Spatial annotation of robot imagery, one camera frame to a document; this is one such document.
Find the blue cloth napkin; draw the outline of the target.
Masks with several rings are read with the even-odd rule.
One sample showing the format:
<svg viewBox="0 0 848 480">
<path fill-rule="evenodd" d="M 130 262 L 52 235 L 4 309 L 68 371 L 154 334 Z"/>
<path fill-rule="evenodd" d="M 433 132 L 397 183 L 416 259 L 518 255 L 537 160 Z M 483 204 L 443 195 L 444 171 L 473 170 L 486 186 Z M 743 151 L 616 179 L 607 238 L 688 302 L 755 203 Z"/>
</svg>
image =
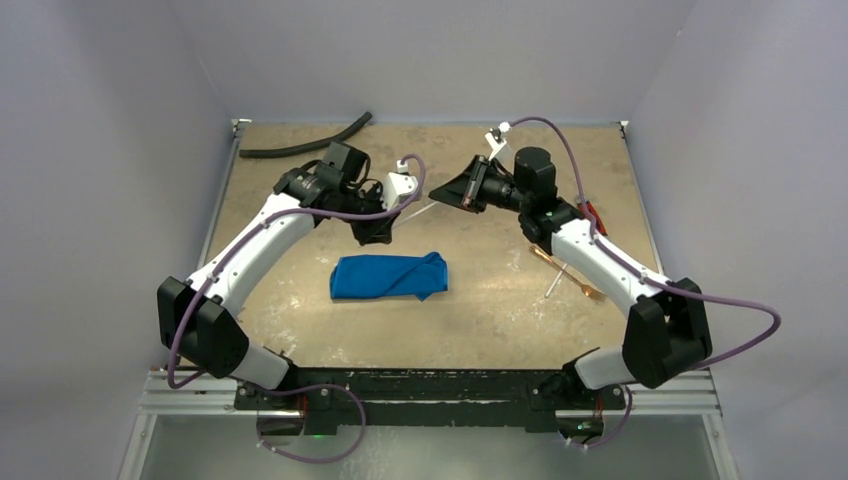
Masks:
<svg viewBox="0 0 848 480">
<path fill-rule="evenodd" d="M 423 256 L 342 257 L 329 279 L 333 300 L 374 300 L 414 296 L 420 301 L 449 288 L 447 262 L 438 252 Z"/>
</svg>

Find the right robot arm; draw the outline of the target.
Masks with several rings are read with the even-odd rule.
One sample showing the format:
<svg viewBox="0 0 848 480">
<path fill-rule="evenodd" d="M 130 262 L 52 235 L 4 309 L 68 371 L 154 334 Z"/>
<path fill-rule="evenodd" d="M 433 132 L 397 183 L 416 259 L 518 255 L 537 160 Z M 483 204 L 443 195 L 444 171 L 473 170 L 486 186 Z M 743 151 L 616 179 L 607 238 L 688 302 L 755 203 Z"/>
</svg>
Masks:
<svg viewBox="0 0 848 480">
<path fill-rule="evenodd" d="M 473 213 L 489 206 L 517 213 L 532 244 L 579 271 L 625 315 L 621 346 L 587 352 L 564 364 L 554 378 L 569 404 L 584 407 L 609 385 L 635 382 L 656 388 L 712 354 L 698 285 L 689 279 L 670 281 L 593 231 L 587 215 L 559 196 L 547 150 L 520 149 L 512 172 L 498 159 L 477 155 L 429 197 Z"/>
</svg>

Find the white plastic utensil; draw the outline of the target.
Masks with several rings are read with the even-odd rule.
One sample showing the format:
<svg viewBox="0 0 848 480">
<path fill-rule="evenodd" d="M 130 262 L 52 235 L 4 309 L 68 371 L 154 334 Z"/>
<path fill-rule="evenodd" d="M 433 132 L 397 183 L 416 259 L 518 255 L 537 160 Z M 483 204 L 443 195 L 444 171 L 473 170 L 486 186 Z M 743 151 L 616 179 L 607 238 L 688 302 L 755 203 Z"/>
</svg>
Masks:
<svg viewBox="0 0 848 480">
<path fill-rule="evenodd" d="M 402 218 L 402 219 L 400 219 L 400 220 L 397 220 L 397 221 L 393 224 L 392 231 L 399 229 L 401 226 L 403 226 L 403 225 L 407 224 L 408 222 L 410 222 L 410 221 L 412 221 L 412 220 L 414 220 L 414 219 L 417 219 L 418 217 L 420 217 L 420 216 L 421 216 L 421 215 L 423 215 L 424 213 L 426 213 L 426 212 L 430 211 L 430 210 L 431 210 L 431 209 L 433 209 L 434 207 L 437 207 L 438 205 L 439 205 L 439 204 L 438 204 L 437 202 L 431 202 L 431 203 L 429 203 L 428 205 L 425 205 L 424 207 L 420 208 L 420 209 L 419 209 L 419 210 L 417 210 L 416 212 L 411 213 L 411 214 L 407 215 L 406 217 L 404 217 L 404 218 Z"/>
<path fill-rule="evenodd" d="M 546 292 L 544 293 L 545 299 L 549 298 L 554 292 L 554 290 L 557 288 L 562 278 L 564 277 L 564 274 L 567 272 L 567 267 L 567 264 L 563 264 L 561 267 L 558 268 L 558 273 L 556 274 L 551 284 L 547 288 Z"/>
</svg>

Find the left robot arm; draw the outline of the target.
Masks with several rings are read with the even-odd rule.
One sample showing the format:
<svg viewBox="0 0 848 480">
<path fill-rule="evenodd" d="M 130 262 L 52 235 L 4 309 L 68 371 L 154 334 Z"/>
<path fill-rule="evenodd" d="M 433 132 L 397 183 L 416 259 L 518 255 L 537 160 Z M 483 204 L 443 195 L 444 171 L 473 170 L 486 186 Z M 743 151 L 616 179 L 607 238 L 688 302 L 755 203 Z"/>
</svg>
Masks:
<svg viewBox="0 0 848 480">
<path fill-rule="evenodd" d="M 179 361 L 186 359 L 200 374 L 259 386 L 272 408 L 295 402 L 298 382 L 287 375 L 293 363 L 251 340 L 237 315 L 278 260 L 327 218 L 349 224 L 361 245 L 391 242 L 395 219 L 420 197 L 426 168 L 409 154 L 366 189 L 370 166 L 364 151 L 331 142 L 323 158 L 284 173 L 258 214 L 211 261 L 185 280 L 161 283 L 156 299 L 170 388 L 187 385 L 176 378 Z"/>
</svg>

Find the brown plastic utensil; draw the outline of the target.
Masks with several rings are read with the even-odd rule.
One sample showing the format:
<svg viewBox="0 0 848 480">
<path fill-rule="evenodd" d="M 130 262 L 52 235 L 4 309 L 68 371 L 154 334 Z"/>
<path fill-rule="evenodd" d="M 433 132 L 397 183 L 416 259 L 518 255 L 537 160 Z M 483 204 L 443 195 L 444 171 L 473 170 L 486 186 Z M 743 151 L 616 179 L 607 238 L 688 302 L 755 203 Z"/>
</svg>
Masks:
<svg viewBox="0 0 848 480">
<path fill-rule="evenodd" d="M 540 247 L 538 247 L 536 245 L 530 245 L 529 250 L 533 254 L 535 254 L 537 257 L 544 260 L 547 264 L 549 264 L 550 266 L 557 269 L 561 278 L 567 278 L 572 283 L 574 283 L 579 288 L 581 293 L 584 296 L 586 296 L 587 298 L 589 298 L 593 301 L 596 301 L 596 302 L 605 302 L 606 301 L 607 297 L 606 297 L 605 294 L 603 294 L 601 291 L 597 290 L 596 288 L 592 287 L 588 283 L 585 283 L 585 282 L 579 280 L 575 275 L 573 275 L 571 272 L 568 271 L 568 266 L 566 264 L 558 263 L 551 256 L 549 256 Z"/>
</svg>

